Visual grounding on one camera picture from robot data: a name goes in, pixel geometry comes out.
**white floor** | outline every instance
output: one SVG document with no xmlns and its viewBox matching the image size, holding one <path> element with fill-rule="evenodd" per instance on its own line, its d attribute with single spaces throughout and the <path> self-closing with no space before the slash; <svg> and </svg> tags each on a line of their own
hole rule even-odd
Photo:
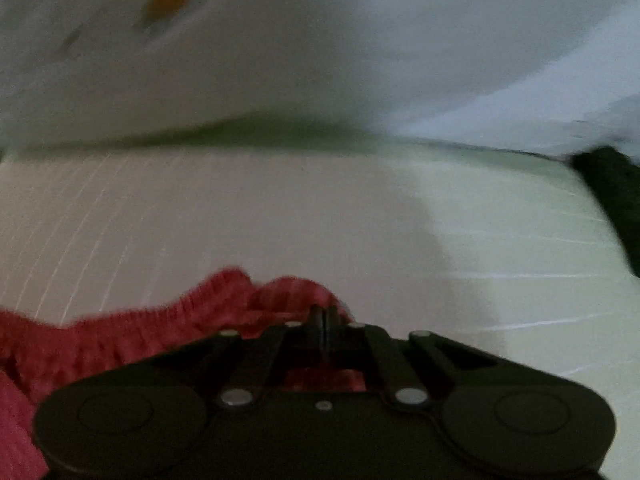
<svg viewBox="0 0 640 480">
<path fill-rule="evenodd" d="M 640 474 L 640 280 L 559 163 L 433 147 L 14 158 L 0 203 L 11 310 L 151 306 L 228 264 L 306 276 L 394 336 L 429 329 L 588 384 L 618 417 L 603 471 Z"/>
</svg>

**red cloth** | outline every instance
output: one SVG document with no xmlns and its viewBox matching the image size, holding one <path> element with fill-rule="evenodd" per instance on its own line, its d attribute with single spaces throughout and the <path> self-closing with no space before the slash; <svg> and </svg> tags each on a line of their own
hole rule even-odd
<svg viewBox="0 0 640 480">
<path fill-rule="evenodd" d="M 56 388 L 224 328 L 255 337 L 271 324 L 304 321 L 315 304 L 338 301 L 309 280 L 285 277 L 259 286 L 241 269 L 225 269 L 164 308 L 92 317 L 66 328 L 0 310 L 0 480 L 46 473 L 31 443 L 31 419 L 36 404 Z M 295 389 L 364 388 L 349 372 L 296 370 L 290 377 Z"/>
</svg>

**pink fabric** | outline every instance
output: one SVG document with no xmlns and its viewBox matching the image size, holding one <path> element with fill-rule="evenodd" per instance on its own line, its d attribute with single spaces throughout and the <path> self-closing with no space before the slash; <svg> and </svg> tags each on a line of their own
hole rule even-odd
<svg viewBox="0 0 640 480">
<path fill-rule="evenodd" d="M 304 321 L 315 304 L 339 303 L 309 280 L 255 285 L 241 269 L 229 268 L 163 308 L 87 318 L 65 328 L 0 310 L 0 480 L 36 480 L 46 473 L 31 443 L 31 419 L 36 404 L 56 388 L 224 328 L 256 337 L 271 324 Z M 331 370 L 296 370 L 287 386 L 364 389 L 356 373 Z"/>
</svg>

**screw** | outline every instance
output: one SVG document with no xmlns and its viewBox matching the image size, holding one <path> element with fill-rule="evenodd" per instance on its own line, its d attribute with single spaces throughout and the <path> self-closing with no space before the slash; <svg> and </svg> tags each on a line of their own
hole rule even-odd
<svg viewBox="0 0 640 480">
<path fill-rule="evenodd" d="M 254 400 L 251 392 L 242 388 L 234 388 L 233 390 L 225 390 L 220 395 L 220 400 L 229 407 L 246 406 Z"/>
<path fill-rule="evenodd" d="M 396 391 L 396 400 L 402 404 L 417 406 L 428 399 L 427 392 L 419 388 L 402 388 Z"/>
<path fill-rule="evenodd" d="M 316 410 L 320 410 L 321 412 L 328 412 L 333 406 L 334 405 L 328 400 L 318 400 L 318 402 L 316 402 Z"/>
</svg>

